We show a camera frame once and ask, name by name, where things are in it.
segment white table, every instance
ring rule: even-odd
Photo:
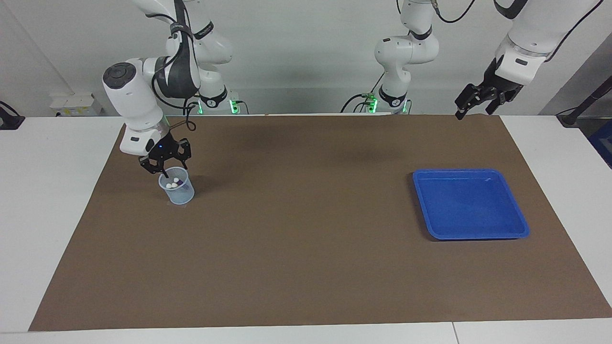
[[[612,170],[556,118],[502,118],[608,302]],[[0,132],[0,343],[601,343],[612,319],[73,332],[28,330],[121,118],[29,118]]]

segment brown paper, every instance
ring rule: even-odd
[[[115,148],[31,331],[612,316],[499,118],[194,121],[195,198]],[[531,235],[434,240],[420,168],[496,168]]]

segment plastic cup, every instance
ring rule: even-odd
[[[159,186],[166,192],[170,201],[176,205],[187,204],[192,200],[195,191],[189,180],[189,173],[183,167],[171,167],[166,170],[168,178],[163,174],[159,176]],[[174,178],[179,178],[183,184],[175,188],[167,188],[166,184],[172,184]]]

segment robotic arm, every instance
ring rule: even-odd
[[[157,105],[156,85],[168,98],[189,99],[199,93],[205,107],[226,110],[230,106],[221,104],[228,91],[213,64],[229,62],[232,49],[214,31],[202,0],[133,2],[147,17],[169,24],[169,56],[129,59],[112,65],[102,80],[113,106],[125,119],[121,151],[138,155],[140,165],[150,173],[166,174],[164,162],[175,158],[186,168],[191,149],[187,139],[176,141],[170,133],[168,120]]]
[[[404,1],[401,22],[409,30],[408,35],[385,38],[376,45],[376,60],[385,70],[376,94],[379,111],[403,111],[411,80],[406,67],[431,62],[437,57],[439,43],[432,34],[433,14],[430,0]]]
[[[593,8],[597,0],[494,0],[512,28],[495,52],[483,82],[468,84],[455,100],[458,119],[472,107],[491,101],[487,113],[511,102],[535,77],[563,36]]]

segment blue box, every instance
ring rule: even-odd
[[[518,239],[529,226],[496,170],[418,170],[413,176],[427,230],[440,240]]]

